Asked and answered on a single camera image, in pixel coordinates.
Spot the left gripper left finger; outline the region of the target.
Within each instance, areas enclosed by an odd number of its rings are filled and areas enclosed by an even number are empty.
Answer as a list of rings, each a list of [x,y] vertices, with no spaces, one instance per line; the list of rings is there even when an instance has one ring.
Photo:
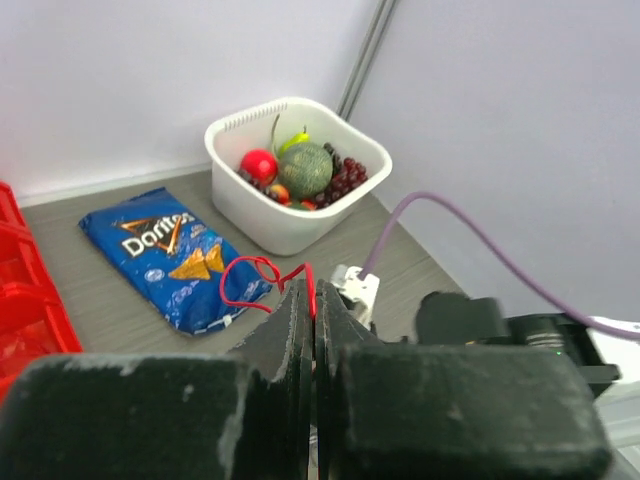
[[[297,280],[224,355],[32,362],[1,408],[5,479],[304,479],[312,321]]]

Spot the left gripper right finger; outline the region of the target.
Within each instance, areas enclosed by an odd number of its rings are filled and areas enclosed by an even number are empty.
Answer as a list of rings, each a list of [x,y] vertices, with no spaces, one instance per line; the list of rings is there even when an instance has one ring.
[[[601,479],[613,451],[573,362],[506,345],[387,344],[316,287],[322,479]]]

